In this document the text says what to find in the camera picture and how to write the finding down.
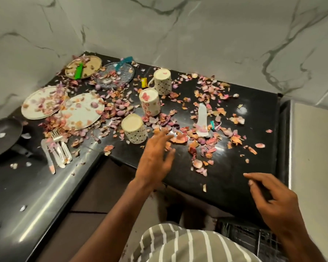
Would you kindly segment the steel fork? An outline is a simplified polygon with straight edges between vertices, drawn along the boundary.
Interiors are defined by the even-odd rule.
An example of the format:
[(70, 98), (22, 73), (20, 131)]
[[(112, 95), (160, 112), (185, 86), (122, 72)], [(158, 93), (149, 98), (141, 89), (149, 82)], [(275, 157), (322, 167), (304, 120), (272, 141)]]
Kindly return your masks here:
[(69, 164), (72, 161), (72, 155), (66, 143), (63, 141), (63, 136), (58, 130), (50, 132), (53, 141), (56, 143), (57, 154), (61, 157), (64, 164)]
[(65, 168), (65, 158), (60, 145), (52, 138), (45, 138), (49, 153), (51, 153), (60, 168)]

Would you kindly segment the blue glass plate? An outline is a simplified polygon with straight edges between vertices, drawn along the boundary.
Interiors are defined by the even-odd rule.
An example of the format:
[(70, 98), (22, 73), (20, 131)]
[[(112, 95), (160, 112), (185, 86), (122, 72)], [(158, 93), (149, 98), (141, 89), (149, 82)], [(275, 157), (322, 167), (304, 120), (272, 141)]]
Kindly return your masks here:
[(135, 75), (132, 65), (113, 62), (102, 66), (95, 74), (96, 84), (103, 89), (116, 89), (129, 83)]

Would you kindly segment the black plastic crate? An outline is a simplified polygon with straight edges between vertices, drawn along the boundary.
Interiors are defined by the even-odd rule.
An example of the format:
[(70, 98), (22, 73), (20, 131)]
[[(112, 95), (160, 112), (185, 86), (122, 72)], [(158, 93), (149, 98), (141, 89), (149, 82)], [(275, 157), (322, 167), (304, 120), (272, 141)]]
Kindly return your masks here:
[(289, 262), (275, 234), (232, 217), (220, 217), (215, 231), (253, 252), (263, 262)]

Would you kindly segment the brown patterned plate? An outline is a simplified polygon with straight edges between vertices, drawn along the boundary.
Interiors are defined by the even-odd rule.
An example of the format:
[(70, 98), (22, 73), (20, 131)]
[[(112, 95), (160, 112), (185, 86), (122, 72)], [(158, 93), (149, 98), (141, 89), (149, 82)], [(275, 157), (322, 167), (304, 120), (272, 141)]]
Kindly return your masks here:
[(68, 65), (66, 65), (64, 70), (65, 75), (69, 79), (74, 79), (75, 69), (81, 62), (84, 65), (83, 77), (81, 79), (94, 75), (102, 67), (102, 60), (97, 56), (83, 55), (76, 57)]

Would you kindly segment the white red-flowered mug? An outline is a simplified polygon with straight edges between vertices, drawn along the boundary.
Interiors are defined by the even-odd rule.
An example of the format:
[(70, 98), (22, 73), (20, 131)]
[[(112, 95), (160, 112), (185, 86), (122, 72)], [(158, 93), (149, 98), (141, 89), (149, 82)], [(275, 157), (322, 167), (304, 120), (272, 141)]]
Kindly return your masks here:
[(159, 94), (154, 88), (143, 89), (139, 94), (140, 103), (147, 117), (155, 117), (161, 111)]

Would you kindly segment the white floral plate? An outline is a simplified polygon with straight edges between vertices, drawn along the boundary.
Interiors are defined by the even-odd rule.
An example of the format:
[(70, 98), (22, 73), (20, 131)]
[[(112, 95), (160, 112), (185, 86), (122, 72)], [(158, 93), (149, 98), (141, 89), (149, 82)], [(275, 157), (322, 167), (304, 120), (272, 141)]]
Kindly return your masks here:
[(67, 131), (87, 128), (103, 114), (105, 102), (98, 94), (82, 93), (65, 102), (61, 108), (62, 128)]
[(59, 111), (68, 97), (64, 86), (47, 86), (29, 95), (21, 106), (24, 118), (38, 120)]

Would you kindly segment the striped grey shirt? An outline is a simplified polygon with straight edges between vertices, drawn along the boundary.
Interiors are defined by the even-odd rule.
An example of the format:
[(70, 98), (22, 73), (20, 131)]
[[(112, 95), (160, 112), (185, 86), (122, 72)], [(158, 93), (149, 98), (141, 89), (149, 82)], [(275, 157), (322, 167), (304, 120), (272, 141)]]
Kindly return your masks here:
[(254, 253), (214, 232), (162, 223), (144, 232), (129, 262), (262, 262)]

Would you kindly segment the black frying pan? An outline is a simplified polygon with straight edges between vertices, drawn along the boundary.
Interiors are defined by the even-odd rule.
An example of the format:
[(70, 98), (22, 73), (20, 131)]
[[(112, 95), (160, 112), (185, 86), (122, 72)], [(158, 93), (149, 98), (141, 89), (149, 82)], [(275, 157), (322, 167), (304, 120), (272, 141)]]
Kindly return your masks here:
[(0, 156), (12, 150), (18, 154), (31, 157), (32, 152), (19, 144), (22, 139), (23, 125), (15, 118), (0, 119)]

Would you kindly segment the person's left forearm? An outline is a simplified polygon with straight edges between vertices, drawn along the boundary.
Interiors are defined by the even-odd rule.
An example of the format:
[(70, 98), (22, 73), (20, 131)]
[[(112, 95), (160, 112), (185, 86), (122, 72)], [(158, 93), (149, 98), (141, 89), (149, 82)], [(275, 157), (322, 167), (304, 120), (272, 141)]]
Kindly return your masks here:
[(134, 178), (70, 262), (119, 262), (145, 201), (160, 183)]

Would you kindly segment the person's right forearm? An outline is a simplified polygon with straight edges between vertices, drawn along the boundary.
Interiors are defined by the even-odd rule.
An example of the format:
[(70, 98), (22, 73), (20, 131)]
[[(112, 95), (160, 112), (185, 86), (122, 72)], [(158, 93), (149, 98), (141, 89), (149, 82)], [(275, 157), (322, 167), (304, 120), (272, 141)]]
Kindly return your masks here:
[(327, 262), (305, 227), (284, 230), (276, 235), (289, 262)]

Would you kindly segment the steel butter knife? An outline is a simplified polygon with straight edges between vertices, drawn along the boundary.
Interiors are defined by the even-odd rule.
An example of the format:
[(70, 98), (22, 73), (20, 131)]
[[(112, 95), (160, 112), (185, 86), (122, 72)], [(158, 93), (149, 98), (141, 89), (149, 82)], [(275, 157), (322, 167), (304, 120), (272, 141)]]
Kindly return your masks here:
[(55, 170), (55, 167), (54, 167), (54, 164), (53, 164), (51, 155), (49, 153), (48, 146), (46, 144), (46, 140), (45, 139), (42, 139), (41, 142), (40, 142), (40, 145), (41, 145), (41, 148), (43, 149), (44, 154), (45, 154), (45, 156), (47, 158), (48, 167), (49, 167), (49, 170), (50, 170), (51, 174), (55, 174), (56, 173), (56, 170)]

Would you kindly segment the person's left hand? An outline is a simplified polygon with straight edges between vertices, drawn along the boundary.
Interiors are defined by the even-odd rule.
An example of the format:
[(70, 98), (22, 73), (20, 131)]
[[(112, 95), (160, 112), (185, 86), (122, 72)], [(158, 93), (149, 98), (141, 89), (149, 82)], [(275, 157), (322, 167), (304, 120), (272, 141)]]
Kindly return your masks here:
[(163, 162), (169, 153), (165, 153), (166, 143), (173, 135), (162, 128), (148, 139), (136, 170), (135, 180), (150, 190), (156, 189), (168, 173), (163, 171)]

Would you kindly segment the pile of small onions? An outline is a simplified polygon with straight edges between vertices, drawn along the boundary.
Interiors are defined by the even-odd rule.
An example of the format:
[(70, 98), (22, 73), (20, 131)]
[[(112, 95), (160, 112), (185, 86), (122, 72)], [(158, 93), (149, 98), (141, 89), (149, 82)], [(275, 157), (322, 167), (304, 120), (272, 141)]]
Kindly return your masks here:
[(117, 88), (102, 89), (102, 94), (97, 94), (100, 97), (98, 108), (101, 104), (104, 107), (95, 112), (104, 119), (124, 118), (140, 107), (139, 101), (135, 101), (137, 94), (133, 93), (134, 87), (128, 83)]

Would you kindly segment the white plastic spatula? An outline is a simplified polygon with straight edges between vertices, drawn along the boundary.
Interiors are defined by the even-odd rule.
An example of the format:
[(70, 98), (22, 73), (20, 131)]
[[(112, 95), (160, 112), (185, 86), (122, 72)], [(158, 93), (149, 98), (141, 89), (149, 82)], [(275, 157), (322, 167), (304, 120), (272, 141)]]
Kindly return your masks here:
[(200, 103), (198, 107), (198, 120), (195, 125), (196, 133), (199, 137), (208, 137), (207, 108), (205, 104)]

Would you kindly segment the teal plastic tool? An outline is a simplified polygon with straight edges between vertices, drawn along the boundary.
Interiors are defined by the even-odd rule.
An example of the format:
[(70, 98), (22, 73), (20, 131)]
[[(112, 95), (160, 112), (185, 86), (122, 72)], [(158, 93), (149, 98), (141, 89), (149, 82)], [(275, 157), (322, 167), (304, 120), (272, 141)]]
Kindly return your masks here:
[(126, 57), (122, 58), (116, 65), (115, 65), (115, 70), (118, 72), (120, 68), (125, 64), (125, 63), (131, 63), (133, 61), (133, 57)]

